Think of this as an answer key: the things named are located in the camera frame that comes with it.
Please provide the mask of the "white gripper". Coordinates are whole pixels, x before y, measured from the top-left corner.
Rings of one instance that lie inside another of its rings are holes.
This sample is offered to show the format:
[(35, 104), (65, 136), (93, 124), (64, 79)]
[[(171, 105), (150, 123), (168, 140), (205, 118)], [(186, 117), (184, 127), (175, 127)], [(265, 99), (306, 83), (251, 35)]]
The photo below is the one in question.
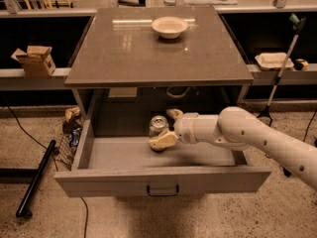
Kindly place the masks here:
[(194, 123), (197, 113), (184, 113), (179, 109), (167, 109), (166, 115), (175, 120), (174, 132), (160, 133), (158, 136), (149, 139), (149, 145), (154, 151), (163, 151), (174, 146), (178, 139), (184, 144), (195, 144), (197, 142), (194, 133)]

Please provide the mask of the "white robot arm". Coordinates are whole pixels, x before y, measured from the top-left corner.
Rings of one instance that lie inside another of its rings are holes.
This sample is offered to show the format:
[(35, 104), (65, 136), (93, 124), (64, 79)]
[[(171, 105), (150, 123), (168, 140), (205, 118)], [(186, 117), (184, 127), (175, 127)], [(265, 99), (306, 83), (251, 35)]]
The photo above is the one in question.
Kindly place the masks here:
[(204, 142), (230, 150), (255, 147), (317, 189), (317, 148), (272, 129), (240, 107), (227, 107), (218, 115), (168, 109), (164, 116), (152, 118), (149, 136), (152, 150), (163, 151), (178, 142)]

